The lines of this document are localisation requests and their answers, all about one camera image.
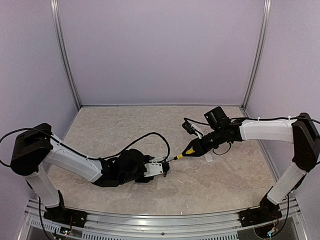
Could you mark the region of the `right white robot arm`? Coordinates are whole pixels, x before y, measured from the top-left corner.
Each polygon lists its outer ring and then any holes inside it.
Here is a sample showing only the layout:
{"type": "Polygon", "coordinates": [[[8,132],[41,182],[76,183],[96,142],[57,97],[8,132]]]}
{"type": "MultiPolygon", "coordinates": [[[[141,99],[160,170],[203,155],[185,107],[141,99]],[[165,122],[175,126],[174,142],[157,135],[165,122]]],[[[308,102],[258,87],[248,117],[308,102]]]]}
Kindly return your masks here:
{"type": "Polygon", "coordinates": [[[291,164],[263,198],[265,203],[255,212],[260,222],[268,221],[276,212],[275,206],[319,163],[320,134],[315,127],[316,120],[305,112],[295,117],[242,117],[231,120],[222,109],[214,109],[207,112],[205,118],[213,131],[193,139],[177,159],[201,157],[224,143],[264,140],[293,144],[291,164]]]}

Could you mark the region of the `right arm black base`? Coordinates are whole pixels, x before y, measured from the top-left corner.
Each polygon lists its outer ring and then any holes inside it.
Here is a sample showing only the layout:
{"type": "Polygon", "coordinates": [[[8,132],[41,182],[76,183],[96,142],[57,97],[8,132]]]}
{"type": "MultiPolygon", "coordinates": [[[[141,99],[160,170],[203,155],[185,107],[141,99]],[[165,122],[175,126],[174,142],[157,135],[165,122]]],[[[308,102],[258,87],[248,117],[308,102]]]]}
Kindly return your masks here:
{"type": "Polygon", "coordinates": [[[238,213],[242,227],[266,223],[283,216],[279,204],[272,203],[267,196],[266,194],[261,199],[258,207],[247,208],[238,213]]]}

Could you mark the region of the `white battery cover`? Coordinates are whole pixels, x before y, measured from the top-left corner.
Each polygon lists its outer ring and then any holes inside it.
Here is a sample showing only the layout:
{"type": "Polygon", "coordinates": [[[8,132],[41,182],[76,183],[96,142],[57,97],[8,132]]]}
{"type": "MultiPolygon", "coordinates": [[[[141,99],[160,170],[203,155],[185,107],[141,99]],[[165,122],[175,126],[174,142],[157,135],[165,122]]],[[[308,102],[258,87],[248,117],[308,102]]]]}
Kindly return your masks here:
{"type": "Polygon", "coordinates": [[[204,158],[205,158],[207,163],[212,163],[213,162],[213,157],[212,157],[212,155],[210,153],[206,153],[204,155],[204,158]]]}

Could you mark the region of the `white remote control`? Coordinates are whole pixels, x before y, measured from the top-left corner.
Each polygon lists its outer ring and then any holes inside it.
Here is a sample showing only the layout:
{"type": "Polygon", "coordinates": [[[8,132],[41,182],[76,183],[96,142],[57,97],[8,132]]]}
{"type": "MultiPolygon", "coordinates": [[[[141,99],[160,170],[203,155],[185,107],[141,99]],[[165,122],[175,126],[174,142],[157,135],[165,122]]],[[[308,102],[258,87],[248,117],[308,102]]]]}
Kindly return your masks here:
{"type": "Polygon", "coordinates": [[[168,171],[170,170],[170,163],[169,162],[162,162],[161,163],[162,166],[162,171],[161,173],[163,174],[163,177],[167,176],[168,171]]]}

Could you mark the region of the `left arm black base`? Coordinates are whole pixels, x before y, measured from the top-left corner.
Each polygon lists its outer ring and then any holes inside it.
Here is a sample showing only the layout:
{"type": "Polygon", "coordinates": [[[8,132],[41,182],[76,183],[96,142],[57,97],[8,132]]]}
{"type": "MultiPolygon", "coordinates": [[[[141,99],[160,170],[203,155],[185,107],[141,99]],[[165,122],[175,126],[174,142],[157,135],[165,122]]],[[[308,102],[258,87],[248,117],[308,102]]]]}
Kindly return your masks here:
{"type": "Polygon", "coordinates": [[[88,213],[65,207],[62,193],[58,190],[59,204],[56,207],[45,207],[43,217],[56,223],[68,225],[70,227],[84,228],[88,213]]]}

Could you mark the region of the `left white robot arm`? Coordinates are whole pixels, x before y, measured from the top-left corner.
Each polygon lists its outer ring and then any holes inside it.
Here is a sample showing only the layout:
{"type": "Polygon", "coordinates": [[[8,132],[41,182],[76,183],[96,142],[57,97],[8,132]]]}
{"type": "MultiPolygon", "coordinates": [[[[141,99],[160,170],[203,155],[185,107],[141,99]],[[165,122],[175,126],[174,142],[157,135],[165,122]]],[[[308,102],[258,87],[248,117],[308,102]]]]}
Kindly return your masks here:
{"type": "Polygon", "coordinates": [[[10,167],[25,177],[50,214],[61,223],[70,218],[70,211],[63,206],[61,193],[51,183],[42,163],[58,166],[101,188],[114,188],[131,181],[149,183],[154,179],[147,176],[145,166],[150,156],[136,149],[125,150],[109,160],[91,160],[63,145],[51,130],[51,125],[42,123],[19,134],[10,167]]]}

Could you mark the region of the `yellow handled screwdriver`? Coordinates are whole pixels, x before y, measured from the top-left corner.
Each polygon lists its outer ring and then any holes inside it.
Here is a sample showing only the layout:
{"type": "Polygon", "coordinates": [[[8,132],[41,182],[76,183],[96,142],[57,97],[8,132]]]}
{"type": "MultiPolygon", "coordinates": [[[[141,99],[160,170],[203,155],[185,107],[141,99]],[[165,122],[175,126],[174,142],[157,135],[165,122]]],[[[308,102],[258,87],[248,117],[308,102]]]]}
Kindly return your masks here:
{"type": "Polygon", "coordinates": [[[189,149],[185,149],[182,153],[172,157],[167,162],[180,160],[185,157],[192,157],[194,155],[194,153],[195,153],[195,150],[192,147],[190,147],[189,149]]]}

